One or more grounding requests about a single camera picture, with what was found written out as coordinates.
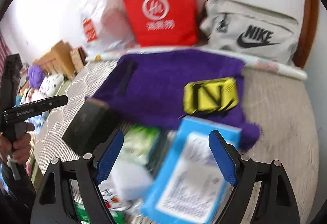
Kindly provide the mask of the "person's left hand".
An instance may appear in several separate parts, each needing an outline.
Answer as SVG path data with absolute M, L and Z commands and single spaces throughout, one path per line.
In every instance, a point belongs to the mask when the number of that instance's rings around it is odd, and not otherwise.
M 32 140 L 29 132 L 34 131 L 34 125 L 27 123 L 27 132 L 17 141 L 14 142 L 12 153 L 13 159 L 20 165 L 24 165 L 29 157 L 30 150 L 32 149 L 30 141 Z M 1 151 L 1 163 L 7 164 L 7 152 L 12 149 L 12 144 L 1 133 L 0 151 Z

